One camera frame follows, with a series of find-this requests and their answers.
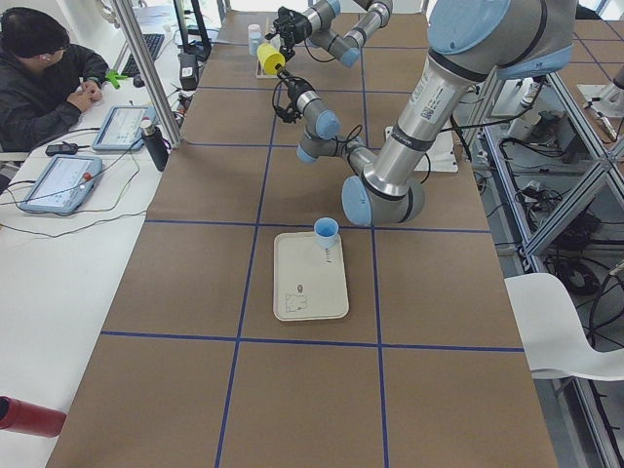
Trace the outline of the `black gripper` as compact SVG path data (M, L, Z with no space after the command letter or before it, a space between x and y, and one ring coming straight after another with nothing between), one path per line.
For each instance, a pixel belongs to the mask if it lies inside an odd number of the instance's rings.
M292 80L292 75L286 69L277 73L281 83L286 83L290 104L286 108L288 117L300 117L305 107L317 98L317 93L306 80Z
M272 31L281 39L280 53L285 61L295 56L295 45L312 35L312 24L307 16L286 7L280 7L273 20Z

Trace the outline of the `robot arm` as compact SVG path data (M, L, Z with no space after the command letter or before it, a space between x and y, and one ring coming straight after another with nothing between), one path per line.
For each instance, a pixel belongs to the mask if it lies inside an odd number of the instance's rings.
M320 1L299 13L282 7L271 34L281 40L280 63L266 65L285 84L290 103L276 106L285 122L305 120L296 153L304 162L338 156L353 175L342 186L342 208L359 226L403 223L416 217L424 192L412 174L472 85L495 71L503 80L531 78L564 68L572 53L574 1L439 1L429 17L429 49L421 78L378 153L354 136L342 136L335 113L285 62L295 45L308 42L346 66L367 40L385 27L390 1L363 1L365 16L345 35L332 30L336 1Z
M332 59L351 67L360 59L373 34L387 26L394 10L390 0L356 1L356 4L364 10L364 15L343 33L332 25L341 13L339 1L317 1L303 12L280 7L265 39L278 38L279 52L286 61L294 56L294 48L303 44L320 48Z

